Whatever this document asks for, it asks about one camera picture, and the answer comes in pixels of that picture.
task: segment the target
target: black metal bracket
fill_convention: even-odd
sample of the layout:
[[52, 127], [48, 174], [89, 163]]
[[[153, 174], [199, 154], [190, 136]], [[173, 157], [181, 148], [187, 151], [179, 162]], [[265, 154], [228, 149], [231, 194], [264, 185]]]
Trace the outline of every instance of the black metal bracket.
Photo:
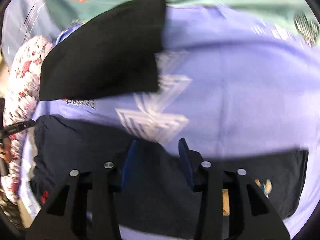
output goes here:
[[136, 141], [129, 150], [93, 172], [70, 171], [48, 197], [26, 234], [26, 240], [87, 239], [87, 192], [93, 191], [92, 225], [95, 240], [121, 240], [113, 194], [121, 192], [130, 173]]
[[[2, 118], [0, 118], [0, 148], [4, 147], [3, 139], [9, 137], [12, 134], [23, 131], [30, 127], [36, 125], [36, 122], [33, 120], [28, 120], [25, 122], [19, 122], [12, 125], [8, 125], [6, 127], [2, 126]], [[7, 176], [9, 174], [9, 169], [7, 163], [3, 158], [0, 157], [0, 177]]]
[[227, 240], [290, 240], [276, 210], [245, 170], [224, 171], [221, 163], [204, 161], [184, 138], [179, 155], [187, 184], [193, 192], [202, 191], [194, 240], [222, 239], [222, 189], [228, 189], [230, 199]]

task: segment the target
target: black fabric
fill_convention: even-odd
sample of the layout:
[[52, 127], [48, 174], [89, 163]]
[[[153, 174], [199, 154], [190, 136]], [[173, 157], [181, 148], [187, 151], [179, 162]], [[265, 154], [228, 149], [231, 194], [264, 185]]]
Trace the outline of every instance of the black fabric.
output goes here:
[[0, 129], [3, 128], [3, 111], [4, 111], [4, 103], [5, 103], [5, 100], [4, 98], [0, 98]]
[[43, 61], [40, 100], [156, 92], [165, 12], [165, 0], [133, 0], [74, 31]]
[[[48, 190], [50, 195], [70, 170], [84, 172], [103, 165], [126, 149], [133, 137], [112, 127], [42, 116], [37, 121], [35, 139], [39, 153], [30, 184], [41, 204], [42, 193]], [[201, 194], [188, 188], [178, 157], [167, 154], [159, 144], [138, 140], [138, 145], [126, 188], [115, 194], [119, 223], [143, 232], [192, 239]], [[291, 149], [228, 160], [221, 165], [229, 171], [243, 168], [261, 183], [270, 179], [269, 200], [284, 219], [298, 206], [307, 159], [307, 153]], [[91, 210], [90, 194], [88, 210]]]

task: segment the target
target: metal screw head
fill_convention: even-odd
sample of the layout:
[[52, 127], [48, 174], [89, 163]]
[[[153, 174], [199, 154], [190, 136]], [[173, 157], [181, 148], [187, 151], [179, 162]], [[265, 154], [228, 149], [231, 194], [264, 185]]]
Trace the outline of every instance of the metal screw head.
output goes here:
[[106, 162], [104, 165], [103, 165], [106, 169], [111, 169], [113, 167], [113, 163], [112, 162]]
[[241, 176], [244, 176], [244, 175], [247, 174], [246, 170], [244, 170], [244, 169], [239, 169], [239, 170], [237, 170], [237, 172], [238, 172], [238, 174], [241, 175]]
[[204, 161], [204, 162], [201, 162], [201, 166], [204, 167], [204, 168], [210, 168], [211, 167], [211, 163], [207, 162], [207, 161]]
[[69, 174], [70, 174], [71, 177], [75, 177], [75, 176], [78, 176], [79, 171], [78, 170], [72, 170], [72, 171], [70, 171]]

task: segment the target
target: red patch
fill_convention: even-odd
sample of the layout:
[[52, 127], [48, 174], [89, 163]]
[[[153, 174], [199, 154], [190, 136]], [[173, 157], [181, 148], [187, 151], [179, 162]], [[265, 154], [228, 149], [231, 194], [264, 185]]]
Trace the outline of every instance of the red patch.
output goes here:
[[23, 65], [23, 67], [22, 67], [22, 72], [24, 72], [24, 73], [28, 72], [30, 64], [31, 64], [31, 60], [26, 61], [25, 64]]
[[47, 190], [45, 192], [43, 192], [42, 197], [41, 197], [41, 203], [43, 205], [46, 203], [48, 196], [49, 196], [49, 192]]
[[19, 183], [18, 182], [13, 182], [11, 184], [11, 189], [12, 189], [13, 192], [18, 192], [18, 188], [19, 188]]
[[9, 138], [10, 138], [10, 140], [12, 140], [12, 141], [17, 139], [15, 134], [10, 135]]

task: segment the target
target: lavender t-shirt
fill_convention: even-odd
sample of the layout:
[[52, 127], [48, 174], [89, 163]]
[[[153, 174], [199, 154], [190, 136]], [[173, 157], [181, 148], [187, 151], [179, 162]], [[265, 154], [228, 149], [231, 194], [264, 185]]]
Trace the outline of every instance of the lavender t-shirt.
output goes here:
[[[161, 143], [172, 155], [181, 137], [204, 158], [306, 147], [300, 204], [284, 221], [293, 237], [320, 199], [320, 49], [222, 5], [168, 8], [163, 45], [165, 51], [156, 55], [158, 93], [39, 102], [33, 119], [60, 114], [116, 126]], [[150, 239], [121, 232], [124, 239]]]

